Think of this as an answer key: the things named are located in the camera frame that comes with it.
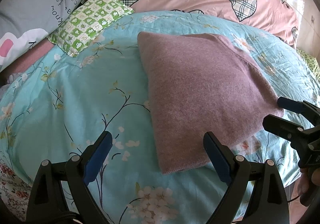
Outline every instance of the bed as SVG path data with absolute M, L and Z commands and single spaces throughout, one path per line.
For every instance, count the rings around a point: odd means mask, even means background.
M 0 192 L 20 219 L 25 218 L 41 161 L 60 162 L 81 154 L 104 129 L 113 135 L 114 146 L 89 189 L 110 223 L 204 223 L 218 205 L 227 186 L 212 164 L 169 175 L 159 170 L 148 80 L 137 47 L 141 31 L 224 35 L 250 53 L 278 96 L 320 105 L 318 80 L 292 47 L 269 32 L 188 9 L 125 16 L 75 58 L 54 46 L 17 75 L 4 93 Z M 284 118 L 311 127 L 291 112 L 286 111 Z M 284 186 L 300 176 L 295 150 L 263 130 L 233 151 L 249 161 L 272 159 Z M 236 218 L 244 215 L 252 187 L 249 183 Z M 70 209 L 76 210 L 67 185 L 64 191 Z M 155 218 L 160 205 L 144 210 L 141 198 L 149 196 L 161 198 L 168 208 L 160 219 Z

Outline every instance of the pink ear patch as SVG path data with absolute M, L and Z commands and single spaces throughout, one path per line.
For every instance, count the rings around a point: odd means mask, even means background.
M 0 46 L 0 56 L 5 58 L 12 46 L 13 46 L 12 40 L 6 39 Z

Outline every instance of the gray pillow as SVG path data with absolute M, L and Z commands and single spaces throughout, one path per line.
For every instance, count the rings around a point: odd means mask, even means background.
M 58 28 L 81 0 L 2 0 L 0 71 Z

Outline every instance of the screw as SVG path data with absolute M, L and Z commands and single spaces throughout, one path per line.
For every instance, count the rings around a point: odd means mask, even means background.
M 74 155 L 71 157 L 72 161 L 79 161 L 80 160 L 80 156 L 79 155 Z
M 275 165 L 275 163 L 274 163 L 274 161 L 273 160 L 267 160 L 267 164 L 269 164 L 270 166 L 274 166 Z
M 237 155 L 236 160 L 237 161 L 244 161 L 244 157 L 242 155 Z
M 42 161 L 41 165 L 42 166 L 47 166 L 49 164 L 49 161 L 48 160 L 44 160 Z

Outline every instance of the pink knitted garment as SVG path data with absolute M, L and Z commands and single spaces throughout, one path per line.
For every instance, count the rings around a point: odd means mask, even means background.
M 148 75 L 154 138 L 163 174 L 204 166 L 203 136 L 232 147 L 283 116 L 258 65 L 221 35 L 138 35 Z

